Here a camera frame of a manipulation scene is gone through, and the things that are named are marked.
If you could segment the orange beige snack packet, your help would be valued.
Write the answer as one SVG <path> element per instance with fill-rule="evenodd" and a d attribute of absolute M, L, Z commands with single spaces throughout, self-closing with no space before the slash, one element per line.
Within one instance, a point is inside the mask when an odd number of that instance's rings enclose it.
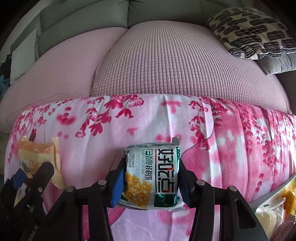
<path fill-rule="evenodd" d="M 18 162 L 24 173 L 32 178 L 44 162 L 53 165 L 54 174 L 51 182 L 58 188 L 64 189 L 64 181 L 61 174 L 61 159 L 59 140 L 57 137 L 52 139 L 51 144 L 35 143 L 21 137 L 18 147 Z"/>

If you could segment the green white corn snack packet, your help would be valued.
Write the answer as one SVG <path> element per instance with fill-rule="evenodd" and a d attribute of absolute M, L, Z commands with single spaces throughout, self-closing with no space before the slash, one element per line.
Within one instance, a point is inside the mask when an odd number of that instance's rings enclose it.
<path fill-rule="evenodd" d="M 118 205 L 135 210 L 184 209 L 178 185 L 181 160 L 178 137 L 170 143 L 129 145 L 123 153 L 125 187 Z"/>

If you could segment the clear bag round pastry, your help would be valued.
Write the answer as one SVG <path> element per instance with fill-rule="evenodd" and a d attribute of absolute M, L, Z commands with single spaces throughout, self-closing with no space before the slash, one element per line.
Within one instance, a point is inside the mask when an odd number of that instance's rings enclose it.
<path fill-rule="evenodd" d="M 285 197 L 262 204 L 255 211 L 255 216 L 269 239 L 285 219 L 284 202 Z"/>

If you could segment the yellow cake snack packet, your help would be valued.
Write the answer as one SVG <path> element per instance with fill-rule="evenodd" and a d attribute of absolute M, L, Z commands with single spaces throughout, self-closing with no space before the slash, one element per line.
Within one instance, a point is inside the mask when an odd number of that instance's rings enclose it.
<path fill-rule="evenodd" d="M 288 189 L 285 194 L 284 210 L 285 218 L 289 215 L 295 215 L 295 187 Z"/>

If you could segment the pink snack packet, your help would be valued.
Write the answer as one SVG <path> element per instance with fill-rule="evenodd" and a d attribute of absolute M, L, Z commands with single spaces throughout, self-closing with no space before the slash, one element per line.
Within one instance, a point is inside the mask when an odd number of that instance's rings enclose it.
<path fill-rule="evenodd" d="M 288 234 L 292 231 L 295 226 L 295 216 L 288 214 L 283 223 L 277 228 L 273 236 L 270 238 L 271 241 L 274 240 L 285 240 Z"/>

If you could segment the pink cartoon print blanket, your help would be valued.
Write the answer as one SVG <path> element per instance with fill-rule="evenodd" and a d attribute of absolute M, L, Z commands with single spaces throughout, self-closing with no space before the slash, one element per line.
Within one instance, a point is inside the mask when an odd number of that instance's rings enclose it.
<path fill-rule="evenodd" d="M 295 116 L 203 96 L 101 95 L 39 104 L 20 112 L 4 160 L 4 178 L 20 168 L 21 138 L 59 142 L 65 186 L 104 179 L 129 145 L 177 137 L 186 168 L 213 187 L 237 187 L 252 202 L 295 173 Z"/>

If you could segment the teal shallow cardboard tray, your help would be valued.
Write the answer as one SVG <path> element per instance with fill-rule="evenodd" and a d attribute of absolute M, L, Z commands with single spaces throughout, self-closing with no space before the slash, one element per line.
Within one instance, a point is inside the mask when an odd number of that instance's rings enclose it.
<path fill-rule="evenodd" d="M 295 175 L 292 175 L 285 183 L 278 186 L 272 192 L 269 192 L 268 194 L 262 196 L 261 198 L 251 202 L 249 205 L 255 213 L 256 209 L 260 205 L 283 198 L 285 192 L 288 189 L 293 188 L 293 187 L 295 187 Z M 288 236 L 285 240 L 295 240 L 295 226 L 292 228 L 292 231 L 288 234 Z"/>

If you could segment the dark clothes pile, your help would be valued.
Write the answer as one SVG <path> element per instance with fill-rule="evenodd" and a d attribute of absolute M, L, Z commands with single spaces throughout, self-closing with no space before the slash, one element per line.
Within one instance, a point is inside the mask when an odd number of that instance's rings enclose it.
<path fill-rule="evenodd" d="M 0 99 L 10 87 L 10 74 L 11 74 L 11 54 L 6 56 L 6 60 L 1 63 L 0 67 Z"/>

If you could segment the light grey sofa cushion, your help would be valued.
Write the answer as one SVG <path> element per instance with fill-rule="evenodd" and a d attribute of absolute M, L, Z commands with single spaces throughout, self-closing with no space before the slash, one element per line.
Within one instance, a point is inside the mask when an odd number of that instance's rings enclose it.
<path fill-rule="evenodd" d="M 37 29 L 34 29 L 13 51 L 11 56 L 11 74 L 10 85 L 16 81 L 31 68 L 36 62 L 35 59 L 35 44 L 36 44 Z"/>

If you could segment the grey green sofa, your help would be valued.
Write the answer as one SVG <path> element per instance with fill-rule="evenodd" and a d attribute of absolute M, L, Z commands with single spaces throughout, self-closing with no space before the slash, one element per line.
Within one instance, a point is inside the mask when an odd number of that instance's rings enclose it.
<path fill-rule="evenodd" d="M 295 113 L 295 71 L 265 75 L 207 26 L 231 7 L 276 17 L 266 1 L 40 1 L 6 52 L 37 29 L 36 62 L 1 99 L 1 131 L 37 104 L 114 94 L 200 95 Z"/>

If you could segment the plain grey pillow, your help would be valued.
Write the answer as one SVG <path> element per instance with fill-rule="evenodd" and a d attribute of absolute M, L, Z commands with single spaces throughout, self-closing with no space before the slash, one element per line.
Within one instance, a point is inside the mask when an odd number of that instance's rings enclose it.
<path fill-rule="evenodd" d="M 263 57 L 255 62 L 259 65 L 265 75 L 281 74 L 295 71 L 296 54 L 284 54 L 280 58 Z"/>

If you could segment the black white patterned pillow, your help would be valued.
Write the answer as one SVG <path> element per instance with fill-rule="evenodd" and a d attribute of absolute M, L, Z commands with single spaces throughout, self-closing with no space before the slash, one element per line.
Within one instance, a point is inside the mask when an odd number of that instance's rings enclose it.
<path fill-rule="evenodd" d="M 259 60 L 295 53 L 295 40 L 285 25 L 254 8 L 227 8 L 207 25 L 234 57 Z"/>

